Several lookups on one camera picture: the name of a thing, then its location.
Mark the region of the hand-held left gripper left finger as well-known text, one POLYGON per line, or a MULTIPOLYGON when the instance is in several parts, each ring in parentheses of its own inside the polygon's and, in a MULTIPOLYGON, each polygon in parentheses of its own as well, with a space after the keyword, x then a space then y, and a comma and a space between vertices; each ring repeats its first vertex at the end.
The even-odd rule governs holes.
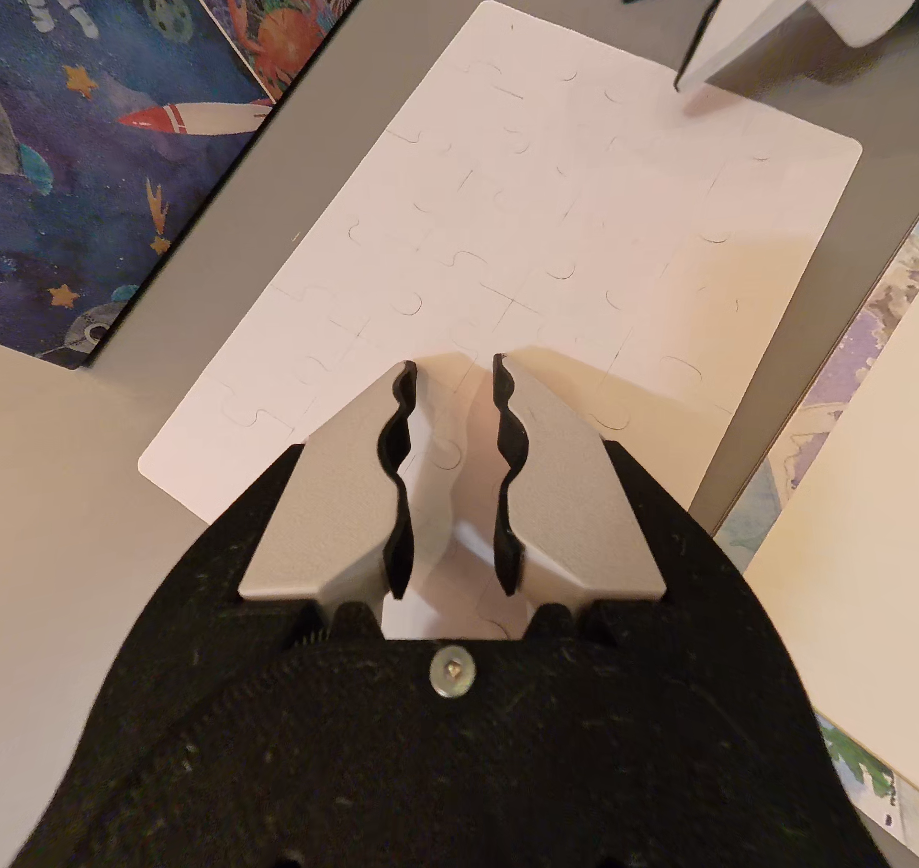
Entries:
POLYGON ((252 601, 319 606, 404 597, 415 538, 399 468, 410 448, 417 367, 401 361, 303 444, 239 584, 252 601))

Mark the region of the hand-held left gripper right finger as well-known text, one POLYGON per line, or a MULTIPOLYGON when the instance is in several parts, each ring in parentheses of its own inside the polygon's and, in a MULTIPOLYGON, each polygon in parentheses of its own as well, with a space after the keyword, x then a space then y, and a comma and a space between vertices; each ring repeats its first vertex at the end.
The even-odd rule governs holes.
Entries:
POLYGON ((658 600, 665 584, 600 433, 506 354, 493 358, 494 567, 531 604, 658 600))

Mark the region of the illustrated puzzle box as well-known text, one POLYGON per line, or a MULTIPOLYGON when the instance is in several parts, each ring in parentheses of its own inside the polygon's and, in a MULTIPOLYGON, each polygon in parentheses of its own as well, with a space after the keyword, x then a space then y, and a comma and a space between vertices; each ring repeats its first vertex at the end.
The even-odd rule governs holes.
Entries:
POLYGON ((1 343, 87 365, 358 0, 1 0, 1 343))

